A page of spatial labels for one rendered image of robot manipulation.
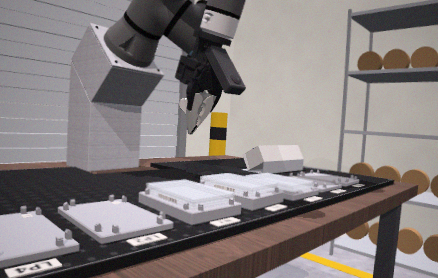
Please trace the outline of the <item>black perforated work table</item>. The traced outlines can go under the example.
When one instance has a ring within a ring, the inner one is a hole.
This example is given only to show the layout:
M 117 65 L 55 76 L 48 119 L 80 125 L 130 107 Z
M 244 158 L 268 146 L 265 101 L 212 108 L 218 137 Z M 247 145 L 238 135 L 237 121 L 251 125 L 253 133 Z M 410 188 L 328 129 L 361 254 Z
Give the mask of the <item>black perforated work table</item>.
M 0 215 L 20 213 L 20 207 L 27 205 L 27 212 L 42 210 L 42 215 L 65 232 L 69 229 L 72 238 L 80 244 L 78 252 L 33 261 L 0 269 L 0 278 L 8 278 L 5 269 L 15 268 L 51 259 L 57 259 L 62 267 L 50 269 L 17 278 L 91 278 L 167 255 L 178 253 L 316 209 L 320 209 L 389 185 L 394 180 L 359 174 L 337 175 L 359 179 L 362 187 L 343 187 L 342 193 L 323 192 L 316 197 L 321 200 L 309 202 L 303 199 L 278 203 L 286 208 L 270 211 L 265 208 L 247 210 L 232 216 L 240 222 L 217 227 L 210 222 L 189 225 L 165 214 L 173 222 L 173 229 L 133 237 L 106 244 L 100 244 L 84 231 L 58 213 L 58 207 L 75 199 L 75 204 L 109 201 L 127 197 L 127 202 L 152 213 L 160 212 L 139 203 L 139 192 L 145 192 L 146 183 L 173 180 L 190 180 L 200 183 L 200 176 L 232 173 L 237 175 L 259 174 L 247 169 L 244 158 L 213 159 L 176 162 L 156 162 L 150 167 L 157 170 L 128 171 L 93 174 L 77 167 L 36 168 L 0 170 Z M 167 239 L 139 246 L 126 240 L 160 233 Z

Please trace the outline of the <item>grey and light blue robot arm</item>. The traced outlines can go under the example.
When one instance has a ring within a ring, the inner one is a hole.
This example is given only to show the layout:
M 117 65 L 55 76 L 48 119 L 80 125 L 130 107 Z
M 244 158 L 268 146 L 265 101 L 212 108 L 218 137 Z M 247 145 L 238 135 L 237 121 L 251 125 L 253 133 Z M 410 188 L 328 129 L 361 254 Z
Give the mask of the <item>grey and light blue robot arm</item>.
M 194 30 L 234 38 L 245 1 L 132 0 L 123 17 L 108 28 L 104 42 L 117 57 L 137 67 L 150 66 L 162 35 L 192 55 Z M 210 45 L 204 53 L 224 93 L 241 95 L 246 86 L 227 51 Z

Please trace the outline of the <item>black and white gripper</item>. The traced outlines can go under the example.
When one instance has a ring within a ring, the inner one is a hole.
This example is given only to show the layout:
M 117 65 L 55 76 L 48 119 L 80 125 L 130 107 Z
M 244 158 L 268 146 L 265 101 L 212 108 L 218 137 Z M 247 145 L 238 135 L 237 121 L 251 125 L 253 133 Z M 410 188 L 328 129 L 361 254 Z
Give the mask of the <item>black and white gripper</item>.
M 200 37 L 198 36 L 199 33 Z M 222 94 L 222 87 L 204 52 L 210 45 L 222 48 L 222 44 L 230 46 L 232 42 L 201 30 L 194 30 L 193 36 L 197 39 L 192 56 L 181 55 L 175 74 L 176 79 L 188 85 L 187 98 L 181 99 L 179 103 L 180 108 L 186 114 L 188 134 L 193 134 L 196 131 L 209 113 L 212 112 Z

